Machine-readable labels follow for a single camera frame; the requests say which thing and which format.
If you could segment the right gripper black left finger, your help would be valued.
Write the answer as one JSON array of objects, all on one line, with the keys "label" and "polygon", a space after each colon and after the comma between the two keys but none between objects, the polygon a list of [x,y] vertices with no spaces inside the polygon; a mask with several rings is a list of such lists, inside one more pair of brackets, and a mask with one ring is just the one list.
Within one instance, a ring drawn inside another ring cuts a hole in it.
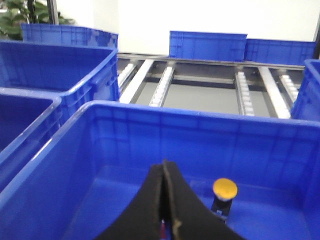
[{"label": "right gripper black left finger", "polygon": [[124,211],[97,240],[159,240],[167,216],[167,190],[162,164],[153,164]]}]

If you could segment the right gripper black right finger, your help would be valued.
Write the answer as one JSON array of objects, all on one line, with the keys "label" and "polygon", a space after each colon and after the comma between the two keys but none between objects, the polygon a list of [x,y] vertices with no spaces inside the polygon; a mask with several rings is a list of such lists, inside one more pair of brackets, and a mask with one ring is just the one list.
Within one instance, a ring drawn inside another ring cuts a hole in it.
[{"label": "right gripper black right finger", "polygon": [[161,213],[172,240],[243,240],[198,198],[173,161],[162,162]]}]

